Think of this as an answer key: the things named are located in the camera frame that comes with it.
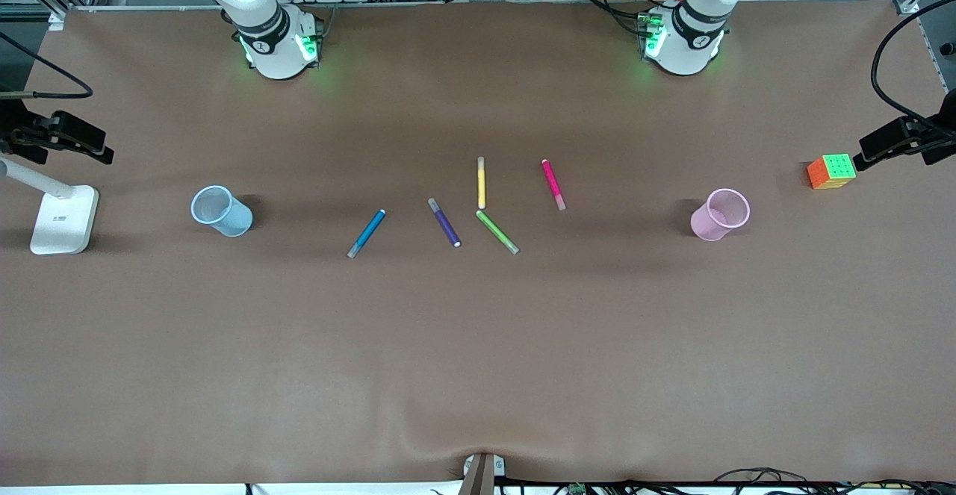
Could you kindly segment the colourful puzzle cube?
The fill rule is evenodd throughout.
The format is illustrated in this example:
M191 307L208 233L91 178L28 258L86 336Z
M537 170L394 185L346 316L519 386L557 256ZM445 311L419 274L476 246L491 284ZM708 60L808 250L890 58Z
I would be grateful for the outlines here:
M814 190L836 189L857 177L856 166L848 154L819 156L807 165L806 172Z

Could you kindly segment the green marker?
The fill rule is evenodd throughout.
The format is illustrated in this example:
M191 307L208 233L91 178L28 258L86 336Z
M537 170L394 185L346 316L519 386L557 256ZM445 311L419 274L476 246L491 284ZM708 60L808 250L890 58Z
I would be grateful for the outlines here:
M520 252L520 249L512 242L511 238L506 235L506 233L491 219L490 216L484 210L476 210L476 217L482 225L485 226L491 232L491 235L495 236L495 239L502 244L506 249L509 250L509 253L516 255Z

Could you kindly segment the translucent blue cup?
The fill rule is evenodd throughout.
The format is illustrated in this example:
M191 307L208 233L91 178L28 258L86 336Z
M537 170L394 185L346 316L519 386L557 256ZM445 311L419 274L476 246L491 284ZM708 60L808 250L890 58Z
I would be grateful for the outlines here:
M189 209L196 222L227 237L242 236L252 227L252 209L221 185L202 188L191 200Z

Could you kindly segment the translucent pink cup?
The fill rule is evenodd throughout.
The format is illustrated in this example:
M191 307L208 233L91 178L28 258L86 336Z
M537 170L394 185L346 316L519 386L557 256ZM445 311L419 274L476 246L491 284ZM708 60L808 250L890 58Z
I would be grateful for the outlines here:
M710 193L693 212L690 226L701 240L717 242L744 226L750 216L750 202L741 193L731 188L720 188Z

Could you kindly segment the pink marker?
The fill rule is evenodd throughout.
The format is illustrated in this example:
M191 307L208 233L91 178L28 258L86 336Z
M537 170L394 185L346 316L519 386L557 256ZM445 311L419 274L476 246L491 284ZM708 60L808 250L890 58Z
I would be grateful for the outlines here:
M557 181L556 173L553 171L552 163L548 161L547 159L542 159L541 169L543 174L545 175L547 186L549 187L549 190L552 193L552 197L554 198L554 202L556 203L557 209L559 209L559 211L565 211L567 209L567 205L563 198L563 193L560 188L559 181Z

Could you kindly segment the blue marker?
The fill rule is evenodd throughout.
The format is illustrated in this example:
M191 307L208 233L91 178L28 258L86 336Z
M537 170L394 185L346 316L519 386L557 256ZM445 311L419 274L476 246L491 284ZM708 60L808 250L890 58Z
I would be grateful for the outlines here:
M346 254L349 259L355 259L358 257L358 254L361 253L362 248L365 247L365 244L369 242L369 239L371 239L373 233L376 232L380 226L380 223L382 223L386 217L387 212L385 209L379 209L375 215L373 215L372 219L369 220L369 223L363 228L361 234L358 236L358 239L356 239L355 243L353 243L350 250Z

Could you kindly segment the purple marker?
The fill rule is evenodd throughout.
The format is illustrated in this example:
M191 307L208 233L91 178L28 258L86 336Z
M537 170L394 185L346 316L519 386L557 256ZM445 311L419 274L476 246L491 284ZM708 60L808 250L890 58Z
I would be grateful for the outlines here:
M447 237L448 242L454 248L458 248L462 245L460 237L457 235L456 230L452 226L450 220L445 216L444 210L441 209L439 203L434 198L427 199L428 206L434 213L435 219L439 222L441 230L444 232L444 236Z

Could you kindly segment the white lamp stand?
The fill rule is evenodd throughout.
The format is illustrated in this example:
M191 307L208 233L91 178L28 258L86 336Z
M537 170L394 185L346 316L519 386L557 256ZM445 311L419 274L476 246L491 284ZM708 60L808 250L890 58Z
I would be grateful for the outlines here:
M31 236L31 253L41 256L75 255L91 240L93 221L99 204L99 191L90 185L69 185L56 181L13 161L2 158L0 178L43 192Z

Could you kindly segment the brown table mat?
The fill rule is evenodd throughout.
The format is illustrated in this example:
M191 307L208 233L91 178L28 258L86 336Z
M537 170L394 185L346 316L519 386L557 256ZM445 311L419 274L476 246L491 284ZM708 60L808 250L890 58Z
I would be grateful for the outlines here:
M37 192L0 183L0 485L441 481L481 451L537 481L956 481L956 158L805 172L895 117L869 70L897 22L747 1L674 78L591 5L344 8L272 82L212 10L68 16L41 52L95 93L31 108L116 158L44 167L99 189L74 256L31 254ZM242 236L193 219L211 185ZM751 216L706 242L720 188Z

